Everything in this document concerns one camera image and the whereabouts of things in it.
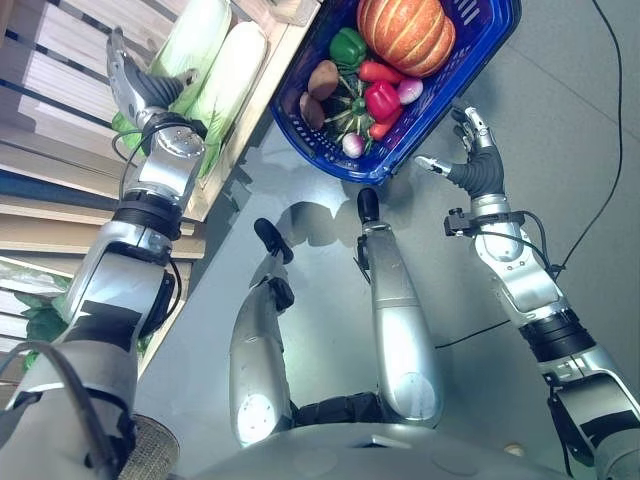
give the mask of cable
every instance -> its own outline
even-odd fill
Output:
[[[435,348],[437,350],[439,348],[451,347],[451,346],[453,346],[453,345],[455,345],[457,343],[464,342],[465,340],[468,340],[471,337],[475,337],[476,335],[480,335],[481,333],[488,332],[489,330],[493,330],[494,328],[501,327],[502,325],[506,325],[510,321],[511,320],[504,320],[503,322],[496,323],[495,325],[491,325],[490,327],[487,327],[487,328],[483,328],[482,330],[478,330],[477,332],[473,332],[472,334],[467,335],[466,337],[459,338],[458,340],[454,340],[453,342],[444,343],[442,345],[436,345]]]
[[[533,250],[540,257],[540,259],[542,260],[542,262],[545,265],[545,270],[553,278],[553,275],[551,273],[553,271],[553,266],[549,262],[549,258],[547,256],[547,252],[546,252],[546,250],[547,250],[547,235],[546,235],[546,232],[544,231],[544,226],[542,225],[542,221],[535,214],[533,214],[533,213],[531,213],[529,211],[526,211],[526,210],[521,210],[520,212],[514,212],[514,213],[522,213],[524,215],[528,215],[538,224],[538,228],[540,229],[540,238],[541,238],[541,242],[542,242],[542,250],[540,250],[538,247],[536,247],[531,242],[527,242],[526,240],[523,240],[522,238],[514,237],[513,235],[507,235],[505,233],[478,231],[475,234],[476,235],[492,235],[492,236],[496,236],[496,237],[508,238],[509,240],[513,240],[514,242],[521,243],[522,245],[525,245],[525,246],[531,248],[531,250]],[[463,342],[464,340],[468,340],[469,338],[475,337],[476,335],[480,335],[481,333],[485,333],[485,332],[488,332],[490,330],[493,330],[494,328],[498,328],[498,327],[501,327],[502,325],[506,325],[509,322],[510,322],[510,320],[504,320],[504,321],[502,321],[500,323],[496,323],[495,325],[491,325],[490,327],[483,328],[482,330],[478,330],[477,332],[473,332],[473,333],[467,335],[466,337],[462,337],[462,338],[459,338],[458,340],[454,340],[453,342],[445,343],[443,345],[437,345],[435,348],[439,349],[439,348],[451,347],[453,345],[456,345],[457,343]]]
[[[169,263],[171,264],[171,268],[173,268],[173,273],[176,276],[176,286],[178,289],[176,291],[176,299],[173,301],[173,305],[171,305],[171,308],[167,311],[167,316],[165,317],[165,320],[169,318],[173,312],[175,312],[176,308],[178,308],[178,302],[180,302],[180,298],[182,297],[182,278],[180,277],[178,266],[176,265],[176,262],[173,261],[173,258],[169,259]]]
[[[122,200],[122,197],[124,196],[124,180],[125,177],[127,176],[127,170],[129,169],[129,166],[131,165],[131,162],[133,161],[133,158],[136,156],[136,153],[138,153],[138,150],[140,150],[140,147],[142,147],[142,145],[145,144],[145,142],[147,140],[149,140],[154,134],[156,134],[157,132],[159,132],[160,130],[164,130],[165,128],[170,128],[170,127],[184,127],[185,124],[184,122],[167,122],[167,123],[162,123],[160,125],[156,125],[155,127],[153,127],[151,129],[151,131],[147,134],[145,134],[140,141],[138,142],[138,144],[133,148],[133,150],[131,151],[131,154],[129,155],[129,158],[127,158],[127,163],[125,163],[124,165],[124,170],[122,171],[122,176],[120,177],[120,185],[118,187],[118,198],[120,200]],[[129,130],[129,132],[133,132],[133,133],[138,133],[139,131],[133,131],[133,130]],[[126,132],[122,132],[119,133],[118,135],[116,135],[115,140],[117,141],[118,138],[124,137],[126,134]],[[111,141],[111,146],[114,147],[115,143],[112,140]],[[114,150],[116,151],[116,153],[118,155],[120,155],[119,151],[117,150],[117,148],[114,148]]]
[[[616,34],[614,33],[613,28],[611,27],[611,24],[609,23],[609,20],[607,19],[605,14],[602,12],[602,9],[600,8],[600,5],[598,5],[598,2],[596,0],[591,0],[591,1],[593,3],[593,6],[598,11],[598,14],[600,15],[600,18],[602,18],[602,21],[606,25],[607,30],[609,30],[609,35],[611,35],[611,39],[613,40],[613,45],[616,48],[616,57],[617,57],[617,60],[618,60],[618,170],[616,172],[616,177],[615,177],[615,180],[613,181],[613,185],[611,187],[611,191],[609,191],[609,195],[607,195],[607,198],[604,201],[604,203],[602,204],[602,206],[600,207],[600,210],[597,211],[597,213],[595,214],[593,219],[589,222],[589,224],[583,230],[583,232],[580,234],[580,236],[575,241],[573,246],[569,249],[569,253],[567,253],[567,256],[564,258],[564,261],[560,265],[561,269],[556,273],[555,277],[552,277],[554,280],[558,279],[558,277],[560,276],[560,272],[562,270],[564,270],[564,268],[567,266],[567,262],[569,262],[569,259],[571,258],[571,255],[573,255],[573,252],[576,251],[576,248],[578,248],[578,245],[580,245],[580,243],[582,242],[584,237],[587,235],[589,230],[591,230],[591,227],[593,227],[593,224],[596,223],[596,221],[600,218],[600,215],[602,215],[602,212],[604,212],[605,208],[607,208],[607,205],[609,205],[609,202],[613,198],[613,195],[616,192],[616,189],[618,188],[618,182],[620,181],[620,175],[622,174],[622,159],[623,159],[623,149],[622,149],[622,147],[623,147],[623,142],[622,142],[622,55],[620,54],[620,45],[618,44],[618,38],[616,37]]]
[[[517,212],[513,213],[521,213],[536,222],[536,225],[538,225],[538,231],[540,232],[542,253],[544,253],[544,256],[547,258],[547,260],[549,260],[549,250],[547,249],[547,232],[544,229],[544,225],[542,224],[542,220],[540,220],[540,217],[538,217],[535,213],[530,212],[529,210],[518,210]]]
[[[7,354],[5,360],[0,364],[0,373],[7,368],[18,353],[26,350],[35,350],[47,357],[66,387],[71,404],[78,414],[78,420],[87,439],[91,462],[96,473],[98,475],[106,474],[106,478],[115,479],[118,460],[111,441],[102,429],[98,414],[91,403],[89,394],[82,385],[82,381],[62,353],[47,342],[27,340],[19,343]]]
[[[551,263],[549,263],[549,259],[533,243],[527,242],[526,240],[523,240],[523,239],[518,238],[518,237],[514,237],[513,235],[507,235],[506,233],[479,231],[479,232],[475,232],[475,235],[491,235],[491,236],[495,236],[495,237],[508,238],[509,240],[513,240],[514,242],[518,242],[518,243],[521,243],[522,245],[525,245],[525,246],[529,247],[531,250],[533,250],[536,253],[536,255],[538,255],[538,257],[540,257],[540,259],[544,263],[545,271],[547,273],[549,273],[549,275],[551,275],[553,267],[552,267]]]
[[[126,132],[120,132],[111,139],[111,148],[114,152],[116,152],[116,155],[118,155],[118,157],[120,157],[124,162],[129,161],[129,159],[125,157],[118,149],[118,140],[120,140],[122,137],[134,135],[136,133],[142,133],[142,130],[127,130]]]

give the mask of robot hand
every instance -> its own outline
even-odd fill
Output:
[[[118,110],[140,129],[153,114],[166,111],[197,77],[195,69],[177,77],[144,73],[127,53],[120,27],[107,40],[107,72]]]
[[[455,99],[451,116],[458,122],[453,129],[467,151],[466,164],[452,164],[437,158],[417,156],[425,170],[445,176],[474,199],[483,195],[504,195],[504,170],[491,129],[476,109]]]

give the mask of green leaf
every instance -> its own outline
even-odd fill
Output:
[[[23,317],[27,317],[28,319],[34,318],[38,315],[42,310],[47,310],[49,307],[40,307],[40,308],[30,308],[25,310],[24,312],[20,312],[20,315]]]
[[[67,328],[53,308],[40,310],[27,323],[27,340],[52,342]]]
[[[33,366],[33,362],[38,358],[38,352],[31,351],[27,353],[24,357],[24,362],[22,362],[22,369],[26,372]]]
[[[24,303],[27,307],[40,308],[45,306],[45,303],[42,301],[42,297],[40,296],[20,292],[16,292],[13,295],[18,301]]]
[[[51,306],[56,311],[56,313],[60,316],[62,320],[67,322],[67,319],[64,318],[64,301],[66,299],[66,295],[58,295],[51,301]]]

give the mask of pumpkin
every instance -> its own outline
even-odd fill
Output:
[[[456,41],[439,0],[360,0],[357,22],[367,45],[412,77],[440,69]]]

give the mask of plastic basket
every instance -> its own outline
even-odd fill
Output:
[[[367,155],[347,157],[323,132],[300,117],[300,95],[316,65],[329,58],[331,38],[344,26],[355,28],[358,0],[325,0],[314,24],[271,102],[285,137],[311,164],[351,182],[379,184],[400,166],[446,114],[451,100],[473,81],[511,35],[520,20],[520,0],[443,0],[456,27],[456,43],[446,65],[424,80],[421,97],[405,108],[382,142]]]

